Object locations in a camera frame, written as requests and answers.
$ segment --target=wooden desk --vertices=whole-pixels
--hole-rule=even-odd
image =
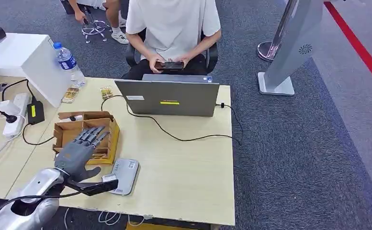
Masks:
[[[23,78],[16,77],[0,77],[0,83],[6,82],[11,84],[22,79]],[[56,109],[53,108],[34,87],[31,86],[31,89],[35,97],[44,104],[46,118],[44,122],[27,128],[26,138],[32,143],[37,143],[48,127],[49,122],[55,116]],[[13,100],[16,94],[22,92],[29,93],[26,82],[8,88],[5,93],[5,99]],[[2,135],[4,126],[5,119],[0,118],[0,145],[5,142],[5,137]],[[34,146],[25,144],[22,136],[19,136],[9,143],[0,153],[0,198],[6,197],[33,150]]]
[[[112,79],[88,78],[72,104],[62,104],[58,112],[99,111],[102,103],[100,87],[112,86]],[[229,86],[221,86],[217,103],[230,104]],[[103,193],[96,196],[77,195],[60,199],[60,205],[106,210],[132,215],[184,221],[235,225],[232,140],[224,137],[180,142],[165,133],[148,118],[137,118],[126,111],[123,98],[111,98],[103,106],[114,115],[120,127],[117,157],[136,159],[140,170],[128,196]],[[170,133],[180,138],[209,134],[232,135],[231,111],[215,109],[214,117],[154,116]],[[54,116],[41,137],[53,134]],[[12,191],[27,183],[42,168],[53,167],[52,141],[37,146],[17,178]],[[111,172],[103,166],[89,182],[101,181]],[[73,190],[67,188],[64,193]]]

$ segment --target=man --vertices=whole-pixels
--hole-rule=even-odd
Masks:
[[[138,33],[147,29],[145,42]],[[182,61],[176,74],[207,75],[201,54],[221,37],[215,0],[129,0],[126,36],[141,61],[123,79],[161,73],[156,62]],[[206,36],[200,41],[201,32]]]
[[[77,0],[68,1],[74,10],[76,20],[84,23],[83,20],[86,19],[86,15],[80,10]],[[128,44],[128,39],[126,39],[125,34],[120,29],[120,27],[125,27],[126,23],[126,20],[121,17],[120,0],[107,0],[102,5],[106,8],[105,14],[113,30],[111,37],[121,44]]]

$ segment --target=power adapter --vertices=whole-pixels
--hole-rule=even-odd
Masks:
[[[32,102],[27,106],[28,124],[35,125],[45,121],[44,104],[32,98]]]

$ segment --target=silver stand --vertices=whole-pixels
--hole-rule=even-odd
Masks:
[[[272,62],[274,60],[276,52],[279,49],[279,46],[282,41],[284,29],[290,19],[290,16],[293,13],[297,1],[298,0],[289,0],[287,2],[286,8],[284,9],[282,19],[280,20],[279,27],[277,27],[273,41],[262,42],[258,45],[257,53],[261,59],[268,62]]]
[[[296,13],[287,24],[283,45],[277,50],[277,55],[266,72],[258,73],[260,93],[294,95],[289,75],[313,54],[320,34],[324,1],[328,0],[298,1]]]
[[[94,20],[91,12],[87,8],[84,8],[84,11],[85,11],[86,17],[89,20],[87,23],[84,23],[83,27],[81,28],[81,32],[83,33],[86,39],[86,43],[87,44],[90,43],[89,35],[101,35],[102,41],[106,42],[107,38],[105,38],[103,32],[105,28],[110,27],[110,26],[107,25],[107,23],[105,23],[104,21]]]

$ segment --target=blue bottle cap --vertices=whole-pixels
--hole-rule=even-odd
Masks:
[[[53,48],[55,48],[55,49],[60,49],[60,48],[62,48],[62,43],[60,43],[60,42],[55,42],[55,43],[53,43]]]

